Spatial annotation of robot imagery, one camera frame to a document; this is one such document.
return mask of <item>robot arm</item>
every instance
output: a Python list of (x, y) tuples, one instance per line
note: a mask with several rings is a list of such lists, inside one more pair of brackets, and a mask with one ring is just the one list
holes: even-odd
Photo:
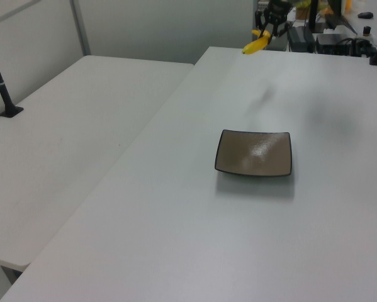
[[(268, 6), (264, 11), (256, 12), (257, 30), (252, 32), (259, 37), (258, 40), (245, 46), (242, 52), (245, 54), (257, 52), (266, 47), (271, 42), (273, 36), (282, 36), (285, 34), (291, 27), (291, 24), (286, 22), (288, 20), (288, 13), (294, 3), (300, 1), (301, 0), (269, 0)], [(285, 23), (284, 28), (278, 32), (278, 26), (283, 23)], [(273, 25), (272, 33), (265, 30), (268, 24)]]

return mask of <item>electronic device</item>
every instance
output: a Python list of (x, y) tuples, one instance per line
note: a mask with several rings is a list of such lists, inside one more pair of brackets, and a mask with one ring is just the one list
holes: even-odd
[(292, 27), (288, 32), (289, 47), (292, 52), (310, 52), (315, 50), (315, 40), (308, 27)]
[[(318, 0), (311, 0), (310, 17), (308, 27), (312, 32), (316, 29), (315, 20), (317, 17)], [(288, 13), (292, 9), (292, 4), (283, 0), (269, 0), (266, 8), (261, 10), (260, 7), (255, 13), (255, 27), (259, 31), (259, 38), (262, 38), (267, 25), (273, 26), (269, 37), (269, 43), (274, 36), (281, 37), (292, 27), (292, 23), (287, 22)], [(284, 25), (284, 28), (278, 31), (278, 27)]]
[(372, 17), (374, 17), (374, 14), (370, 11), (367, 11), (365, 13), (358, 14), (357, 17), (360, 19), (371, 19)]
[(269, 0), (259, 0), (257, 5), (258, 11), (264, 11), (268, 7)]
[(349, 55), (351, 37), (337, 33), (317, 35), (316, 49), (322, 55)]
[(326, 14), (325, 15), (325, 22), (331, 29), (336, 29), (338, 25), (344, 25), (348, 27), (351, 31), (357, 35), (357, 31), (353, 28), (352, 25), (349, 24), (349, 22), (345, 19), (343, 16), (337, 16), (336, 14)]

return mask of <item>small black object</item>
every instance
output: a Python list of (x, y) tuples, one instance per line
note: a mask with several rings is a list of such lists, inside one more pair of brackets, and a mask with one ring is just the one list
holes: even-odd
[(23, 110), (22, 107), (16, 107), (12, 103), (11, 97), (9, 96), (9, 92), (6, 89), (6, 85), (5, 85), (4, 79), (2, 78), (1, 72), (0, 72), (0, 93), (5, 104), (5, 112), (1, 116), (12, 118)]
[(363, 35), (364, 36), (370, 36), (370, 32), (371, 32), (371, 27), (370, 26), (365, 26), (363, 28)]
[(357, 17), (360, 18), (360, 19), (371, 19), (371, 18), (374, 17), (374, 14), (371, 13), (371, 12), (369, 12), (369, 11), (367, 11), (367, 12), (365, 12), (365, 13), (360, 13), (360, 14), (358, 14)]
[(315, 40), (308, 27), (292, 27), (288, 34), (289, 46), (292, 52), (314, 52)]
[(352, 57), (361, 57), (365, 55), (367, 58), (372, 55), (373, 46), (369, 40), (355, 39), (352, 41)]
[(349, 55), (351, 40), (347, 35), (322, 33), (317, 35), (317, 52), (323, 55)]

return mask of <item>orange object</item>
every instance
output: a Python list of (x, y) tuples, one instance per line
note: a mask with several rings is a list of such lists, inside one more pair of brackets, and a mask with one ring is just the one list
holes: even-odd
[(345, 9), (351, 9), (352, 8), (352, 0), (346, 0)]
[(324, 8), (323, 10), (321, 10), (321, 17), (324, 18), (324, 16), (326, 14), (333, 14), (334, 11), (330, 8), (330, 7), (327, 7), (327, 8)]

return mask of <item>yellow object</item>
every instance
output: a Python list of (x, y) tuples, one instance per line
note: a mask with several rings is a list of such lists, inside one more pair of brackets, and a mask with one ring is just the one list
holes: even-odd
[(352, 0), (346, 0), (345, 9), (351, 9), (352, 8)]
[[(252, 33), (256, 36), (259, 36), (261, 34), (259, 30), (253, 30)], [(257, 52), (258, 50), (264, 49), (269, 44), (270, 37), (271, 37), (271, 34), (268, 31), (264, 30), (264, 34), (262, 35), (262, 37), (246, 45), (243, 48), (242, 53), (246, 55), (250, 55), (254, 52)]]

